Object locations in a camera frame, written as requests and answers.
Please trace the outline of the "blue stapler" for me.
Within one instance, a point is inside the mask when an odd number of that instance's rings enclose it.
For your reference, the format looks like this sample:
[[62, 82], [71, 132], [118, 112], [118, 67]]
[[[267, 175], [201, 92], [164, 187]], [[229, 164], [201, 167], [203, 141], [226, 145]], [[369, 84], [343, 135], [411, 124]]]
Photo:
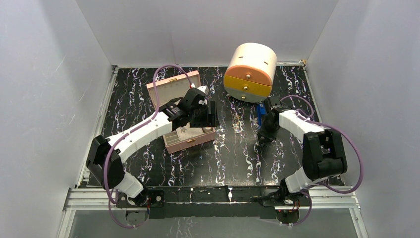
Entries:
[[258, 116], [258, 126], [259, 126], [259, 128], [262, 125], [263, 117], [265, 116], [265, 114], [266, 114], [265, 106], [261, 102], [257, 105], [257, 116]]

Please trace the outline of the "pink jewelry box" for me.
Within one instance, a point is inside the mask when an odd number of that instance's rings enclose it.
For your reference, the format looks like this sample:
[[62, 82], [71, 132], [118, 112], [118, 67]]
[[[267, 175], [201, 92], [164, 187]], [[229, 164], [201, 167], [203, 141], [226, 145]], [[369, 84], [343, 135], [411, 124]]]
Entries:
[[197, 70], [147, 84], [154, 108], [168, 116], [171, 131], [163, 136], [168, 153], [197, 146], [215, 140], [215, 127], [192, 128], [187, 115], [178, 108], [179, 101], [190, 88], [198, 88], [205, 94], [209, 89], [202, 86]]

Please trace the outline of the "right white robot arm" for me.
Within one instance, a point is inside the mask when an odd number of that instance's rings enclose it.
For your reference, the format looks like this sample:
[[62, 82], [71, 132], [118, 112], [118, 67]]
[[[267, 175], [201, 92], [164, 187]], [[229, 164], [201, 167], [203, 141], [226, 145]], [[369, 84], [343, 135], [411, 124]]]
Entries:
[[258, 142], [272, 142], [282, 128], [302, 144], [302, 165], [280, 182], [276, 192], [262, 195], [261, 200], [292, 205], [302, 191], [312, 185], [345, 173], [348, 169], [342, 135], [334, 129], [315, 124], [297, 110], [285, 105], [277, 97], [268, 97], [257, 107]]

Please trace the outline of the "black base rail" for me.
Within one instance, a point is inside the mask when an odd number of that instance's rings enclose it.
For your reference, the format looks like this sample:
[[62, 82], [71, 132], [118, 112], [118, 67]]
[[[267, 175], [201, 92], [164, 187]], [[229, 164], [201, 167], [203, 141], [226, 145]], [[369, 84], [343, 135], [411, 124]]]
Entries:
[[151, 219], [257, 217], [298, 219], [309, 199], [299, 194], [281, 201], [278, 186], [173, 186], [150, 190]]

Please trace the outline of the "round three-drawer organizer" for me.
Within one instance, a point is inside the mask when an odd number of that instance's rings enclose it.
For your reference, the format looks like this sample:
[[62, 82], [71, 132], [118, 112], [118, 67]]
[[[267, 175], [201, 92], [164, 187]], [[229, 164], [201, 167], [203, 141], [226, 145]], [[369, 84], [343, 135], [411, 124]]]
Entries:
[[224, 74], [223, 86], [233, 98], [259, 103], [272, 91], [277, 55], [259, 43], [239, 45]]

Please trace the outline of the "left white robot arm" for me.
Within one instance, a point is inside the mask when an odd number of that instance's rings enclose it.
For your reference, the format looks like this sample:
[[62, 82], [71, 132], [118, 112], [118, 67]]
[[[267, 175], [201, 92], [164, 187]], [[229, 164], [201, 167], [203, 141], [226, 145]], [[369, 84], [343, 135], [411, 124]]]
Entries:
[[148, 189], [138, 178], [125, 171], [123, 163], [151, 141], [189, 125], [192, 128], [217, 127], [217, 107], [208, 99], [207, 86], [191, 86], [184, 97], [169, 100], [146, 120], [125, 132], [108, 138], [93, 138], [86, 167], [101, 184], [109, 202], [114, 189], [124, 193], [135, 206], [148, 200]]

